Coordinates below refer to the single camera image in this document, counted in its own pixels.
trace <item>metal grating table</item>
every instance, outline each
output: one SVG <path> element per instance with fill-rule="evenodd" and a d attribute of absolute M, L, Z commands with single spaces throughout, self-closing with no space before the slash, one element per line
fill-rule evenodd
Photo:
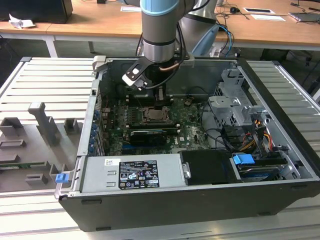
<path fill-rule="evenodd" d="M 282 66 L 270 61 L 247 62 L 320 157 L 320 106 Z M 253 89 L 249 92 L 263 105 Z"/>
<path fill-rule="evenodd" d="M 32 102 L 44 102 L 47 116 L 56 123 L 66 118 L 85 119 L 92 81 L 92 58 L 33 57 L 20 62 L 0 88 L 0 122 L 18 117 L 22 124 L 36 124 L 28 113 Z"/>

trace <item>motherboard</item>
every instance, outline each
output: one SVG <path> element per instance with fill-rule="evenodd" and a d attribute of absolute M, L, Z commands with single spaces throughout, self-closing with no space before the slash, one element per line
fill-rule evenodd
<path fill-rule="evenodd" d="M 107 156 L 176 154 L 209 149 L 200 124 L 200 103 L 173 97 L 170 105 L 114 100 L 102 110 Z"/>

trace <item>blue latch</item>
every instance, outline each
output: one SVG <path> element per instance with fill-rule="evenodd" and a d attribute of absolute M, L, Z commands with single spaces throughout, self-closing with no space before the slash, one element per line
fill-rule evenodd
<path fill-rule="evenodd" d="M 57 184 L 64 184 L 69 182 L 69 173 L 59 173 L 55 177 Z"/>
<path fill-rule="evenodd" d="M 233 161 L 238 164 L 254 164 L 255 160 L 251 154 L 237 154 L 233 157 Z"/>

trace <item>paper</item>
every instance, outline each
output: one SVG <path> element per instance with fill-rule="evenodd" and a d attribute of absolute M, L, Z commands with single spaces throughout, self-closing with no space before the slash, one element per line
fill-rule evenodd
<path fill-rule="evenodd" d="M 121 162 L 121 158 L 105 158 L 104 165 L 105 166 L 119 166 Z"/>
<path fill-rule="evenodd" d="M 251 14 L 255 20 L 286 21 L 280 16 Z"/>
<path fill-rule="evenodd" d="M 36 26 L 31 20 L 21 20 L 11 16 L 11 14 L 9 14 L 9 16 L 9 23 L 17 29 L 31 28 Z"/>
<path fill-rule="evenodd" d="M 135 12 L 135 13 L 141 13 L 140 7 L 135 6 L 122 6 L 121 12 Z"/>

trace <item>computer case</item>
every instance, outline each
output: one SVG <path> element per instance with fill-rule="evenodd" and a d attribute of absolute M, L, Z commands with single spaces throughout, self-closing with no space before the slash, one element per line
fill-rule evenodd
<path fill-rule="evenodd" d="M 72 14 L 71 0 L 1 0 L 0 20 L 13 17 L 34 22 L 65 24 Z"/>

